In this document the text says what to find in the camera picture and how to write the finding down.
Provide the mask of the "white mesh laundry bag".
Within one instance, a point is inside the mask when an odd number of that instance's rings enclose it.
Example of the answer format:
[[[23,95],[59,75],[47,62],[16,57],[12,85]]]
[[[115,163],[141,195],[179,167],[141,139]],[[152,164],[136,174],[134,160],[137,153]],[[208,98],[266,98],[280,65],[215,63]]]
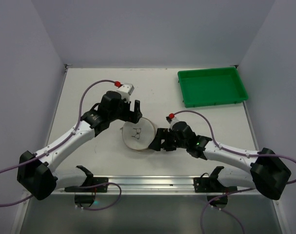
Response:
[[[155,124],[142,117],[138,123],[125,122],[121,128],[124,144],[135,151],[148,150],[157,133]]]

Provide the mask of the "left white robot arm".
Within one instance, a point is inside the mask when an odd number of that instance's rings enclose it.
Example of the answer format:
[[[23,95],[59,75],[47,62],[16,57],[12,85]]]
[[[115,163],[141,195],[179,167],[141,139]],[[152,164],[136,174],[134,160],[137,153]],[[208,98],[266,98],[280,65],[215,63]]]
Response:
[[[94,185],[94,175],[85,167],[76,166],[74,171],[66,172],[58,170],[58,166],[84,143],[108,129],[111,122],[138,123],[142,118],[140,101],[135,100],[131,110],[128,97],[122,92],[108,91],[67,133],[35,153],[24,152],[17,181],[37,200],[47,198],[56,189]]]

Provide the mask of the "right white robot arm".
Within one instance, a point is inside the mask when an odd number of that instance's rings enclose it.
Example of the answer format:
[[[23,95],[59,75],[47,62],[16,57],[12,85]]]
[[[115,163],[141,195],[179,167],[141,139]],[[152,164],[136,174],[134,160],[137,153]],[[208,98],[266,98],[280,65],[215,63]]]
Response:
[[[184,121],[172,123],[170,128],[159,128],[148,146],[154,151],[185,149],[194,158],[212,160],[230,165],[231,168],[217,168],[212,178],[223,187],[246,187],[258,190],[265,197],[278,200],[291,176],[291,171],[268,149],[261,152],[214,143],[207,136],[197,135]]]

